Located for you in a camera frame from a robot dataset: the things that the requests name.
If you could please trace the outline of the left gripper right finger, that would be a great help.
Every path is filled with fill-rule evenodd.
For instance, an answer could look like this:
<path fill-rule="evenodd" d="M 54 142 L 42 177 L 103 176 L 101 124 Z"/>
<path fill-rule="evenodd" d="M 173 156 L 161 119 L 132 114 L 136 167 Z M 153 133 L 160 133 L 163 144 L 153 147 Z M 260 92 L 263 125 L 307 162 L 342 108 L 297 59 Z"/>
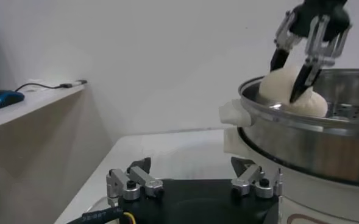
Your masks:
<path fill-rule="evenodd" d="M 258 198 L 281 197 L 283 173 L 281 168 L 264 169 L 250 159 L 231 157 L 231 165 L 236 178 L 231 180 L 231 188 L 240 197 L 251 192 Z"/>

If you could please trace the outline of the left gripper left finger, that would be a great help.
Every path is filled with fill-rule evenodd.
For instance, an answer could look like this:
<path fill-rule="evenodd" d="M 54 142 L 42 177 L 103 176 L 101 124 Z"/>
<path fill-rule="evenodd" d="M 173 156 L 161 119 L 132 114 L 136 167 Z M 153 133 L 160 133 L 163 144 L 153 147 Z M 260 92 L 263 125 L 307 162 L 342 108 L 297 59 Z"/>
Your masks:
<path fill-rule="evenodd" d="M 142 197 L 162 198 L 164 185 L 162 180 L 150 176 L 151 158 L 134 161 L 125 170 L 110 169 L 106 175 L 107 203 L 115 207 L 121 198 L 124 201 L 137 201 Z"/>

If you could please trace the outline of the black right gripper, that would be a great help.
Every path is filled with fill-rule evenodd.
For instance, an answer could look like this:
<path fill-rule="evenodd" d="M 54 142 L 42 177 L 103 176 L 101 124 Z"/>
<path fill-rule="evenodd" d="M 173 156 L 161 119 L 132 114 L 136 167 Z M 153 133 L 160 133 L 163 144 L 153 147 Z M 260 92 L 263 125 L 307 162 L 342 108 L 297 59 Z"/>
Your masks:
<path fill-rule="evenodd" d="M 351 28 L 350 16 L 344 9 L 346 2 L 305 0 L 286 12 L 275 33 L 276 49 L 270 62 L 270 71 L 284 67 L 293 47 L 302 38 L 307 38 L 307 57 L 294 82 L 291 103 L 315 84 L 323 67 L 333 66 L 341 56 Z"/>

